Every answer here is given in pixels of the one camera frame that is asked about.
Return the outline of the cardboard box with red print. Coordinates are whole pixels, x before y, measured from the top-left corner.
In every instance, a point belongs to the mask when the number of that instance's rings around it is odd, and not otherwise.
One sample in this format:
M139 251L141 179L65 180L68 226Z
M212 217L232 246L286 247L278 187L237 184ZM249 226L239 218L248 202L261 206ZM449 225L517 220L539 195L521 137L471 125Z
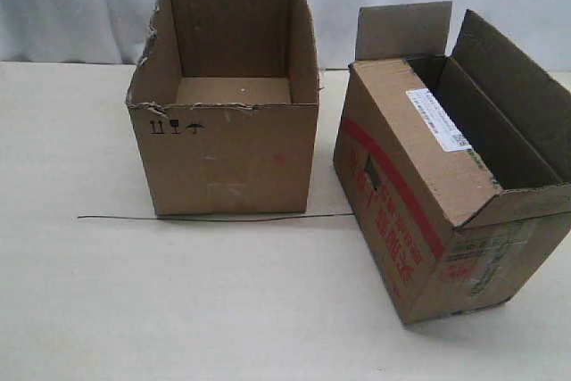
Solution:
M334 166L405 324L509 301L570 230L570 94L448 1L360 9Z

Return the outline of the large open torn cardboard box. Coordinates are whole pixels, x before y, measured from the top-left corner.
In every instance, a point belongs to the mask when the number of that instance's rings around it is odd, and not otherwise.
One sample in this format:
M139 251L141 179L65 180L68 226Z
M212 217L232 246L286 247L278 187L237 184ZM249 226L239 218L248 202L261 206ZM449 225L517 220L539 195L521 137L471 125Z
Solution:
M156 0L126 106L159 216L303 212L319 116L307 0Z

